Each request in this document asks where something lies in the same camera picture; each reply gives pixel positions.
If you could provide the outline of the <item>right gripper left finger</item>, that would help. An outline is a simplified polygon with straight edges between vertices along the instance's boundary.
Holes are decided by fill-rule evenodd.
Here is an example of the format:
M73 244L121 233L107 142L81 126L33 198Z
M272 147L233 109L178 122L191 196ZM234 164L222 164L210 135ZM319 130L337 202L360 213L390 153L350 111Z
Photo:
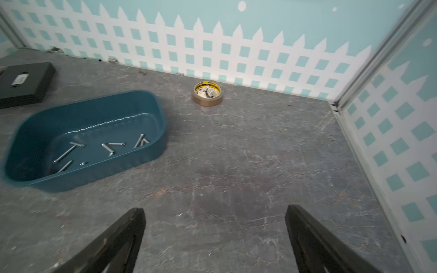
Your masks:
M146 227L145 212L132 208L56 273L132 273Z

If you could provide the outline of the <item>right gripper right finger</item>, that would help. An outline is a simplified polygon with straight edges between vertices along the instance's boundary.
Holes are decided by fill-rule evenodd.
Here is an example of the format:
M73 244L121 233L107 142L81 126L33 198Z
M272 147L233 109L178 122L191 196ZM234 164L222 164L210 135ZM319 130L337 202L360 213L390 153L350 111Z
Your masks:
M300 205L289 205L285 222L300 273L379 273Z

